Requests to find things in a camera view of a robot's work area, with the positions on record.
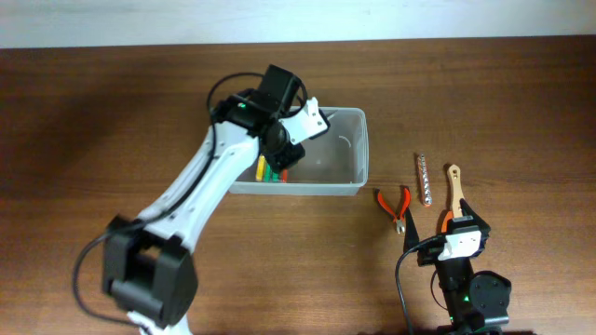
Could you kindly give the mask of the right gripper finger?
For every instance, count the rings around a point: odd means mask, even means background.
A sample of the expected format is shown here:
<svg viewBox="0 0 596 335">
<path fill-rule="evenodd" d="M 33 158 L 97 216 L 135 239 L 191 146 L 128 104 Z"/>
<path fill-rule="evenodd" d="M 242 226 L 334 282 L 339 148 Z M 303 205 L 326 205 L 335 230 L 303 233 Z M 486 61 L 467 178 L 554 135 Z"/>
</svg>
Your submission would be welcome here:
<svg viewBox="0 0 596 335">
<path fill-rule="evenodd" d="M 487 223 L 484 219 L 482 219 L 467 203 L 467 201 L 462 198 L 459 200 L 459 204 L 462 211 L 461 220 L 465 223 L 470 223 L 477 225 L 479 228 L 486 228 Z"/>
<path fill-rule="evenodd" d="M 420 238 L 415 227 L 412 213 L 409 208 L 406 208 L 402 217 L 404 223 L 404 245 L 403 252 L 406 252 L 420 243 Z"/>
</svg>

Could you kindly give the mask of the small red cutting pliers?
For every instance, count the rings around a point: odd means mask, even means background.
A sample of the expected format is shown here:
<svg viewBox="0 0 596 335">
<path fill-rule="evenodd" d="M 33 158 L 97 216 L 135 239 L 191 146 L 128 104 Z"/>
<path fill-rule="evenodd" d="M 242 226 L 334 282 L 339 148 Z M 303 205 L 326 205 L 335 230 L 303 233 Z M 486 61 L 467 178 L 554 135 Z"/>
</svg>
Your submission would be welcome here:
<svg viewBox="0 0 596 335">
<path fill-rule="evenodd" d="M 373 189 L 374 200 L 377 205 L 390 217 L 396 226 L 396 231 L 399 234 L 406 233 L 406 219 L 405 213 L 411 204 L 412 196 L 407 186 L 401 187 L 401 200 L 396 208 L 392 208 L 384 199 L 383 194 L 379 188 Z"/>
</svg>

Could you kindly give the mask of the clear case coloured screwdrivers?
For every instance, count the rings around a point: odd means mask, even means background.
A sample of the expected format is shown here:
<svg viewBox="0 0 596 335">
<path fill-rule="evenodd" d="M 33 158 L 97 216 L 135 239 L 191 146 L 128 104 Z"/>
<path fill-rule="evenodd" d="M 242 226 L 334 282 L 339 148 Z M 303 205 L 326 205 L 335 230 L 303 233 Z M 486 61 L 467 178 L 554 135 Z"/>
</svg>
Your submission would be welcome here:
<svg viewBox="0 0 596 335">
<path fill-rule="evenodd" d="M 274 172 L 267 163 L 265 157 L 260 155 L 257 159 L 255 180 L 257 182 L 286 183 L 288 181 L 288 170 L 284 169 L 279 173 Z"/>
</svg>

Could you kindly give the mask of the wooden handle orange scraper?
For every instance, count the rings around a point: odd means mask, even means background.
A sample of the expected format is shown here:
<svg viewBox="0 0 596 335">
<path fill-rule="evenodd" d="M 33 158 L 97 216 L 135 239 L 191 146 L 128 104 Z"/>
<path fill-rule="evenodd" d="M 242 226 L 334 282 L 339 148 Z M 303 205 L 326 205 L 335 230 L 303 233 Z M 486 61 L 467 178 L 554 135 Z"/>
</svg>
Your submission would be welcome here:
<svg viewBox="0 0 596 335">
<path fill-rule="evenodd" d="M 461 186 L 461 170 L 457 165 L 450 165 L 447 168 L 447 177 L 450 184 L 451 190 L 451 205 L 448 212 L 443 218 L 440 231 L 442 233 L 447 232 L 448 221 L 454 218 L 461 218 L 463 216 L 460 200 L 464 198 L 462 186 Z"/>
</svg>

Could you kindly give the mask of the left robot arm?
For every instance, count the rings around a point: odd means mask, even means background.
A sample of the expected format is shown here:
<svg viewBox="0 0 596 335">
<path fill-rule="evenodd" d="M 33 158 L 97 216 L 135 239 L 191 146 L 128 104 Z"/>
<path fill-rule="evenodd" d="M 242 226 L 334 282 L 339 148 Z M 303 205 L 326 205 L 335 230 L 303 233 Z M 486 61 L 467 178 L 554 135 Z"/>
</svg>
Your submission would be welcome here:
<svg viewBox="0 0 596 335">
<path fill-rule="evenodd" d="M 295 74 L 269 65 L 256 88 L 210 104 L 208 134 L 169 189 L 136 219 L 116 217 L 103 238 L 102 289 L 142 334 L 186 334 L 198 288 L 193 253 L 214 209 L 262 156 L 274 173 L 305 157 L 330 127 Z"/>
</svg>

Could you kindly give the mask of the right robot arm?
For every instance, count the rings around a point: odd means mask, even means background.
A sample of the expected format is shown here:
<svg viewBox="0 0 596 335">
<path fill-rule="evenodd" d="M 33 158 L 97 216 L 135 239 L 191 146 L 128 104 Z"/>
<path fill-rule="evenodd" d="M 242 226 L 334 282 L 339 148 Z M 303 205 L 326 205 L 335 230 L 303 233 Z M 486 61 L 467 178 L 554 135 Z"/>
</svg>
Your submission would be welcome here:
<svg viewBox="0 0 596 335">
<path fill-rule="evenodd" d="M 456 202 L 463 215 L 448 220 L 447 230 L 411 244 L 404 249 L 395 267 L 395 280 L 408 332 L 414 327 L 409 317 L 400 283 L 400 266 L 416 253 L 420 267 L 432 265 L 450 317 L 448 325 L 437 327 L 439 334 L 500 334 L 509 322 L 511 282 L 492 271 L 474 272 L 471 260 L 485 248 L 491 231 L 466 200 Z"/>
</svg>

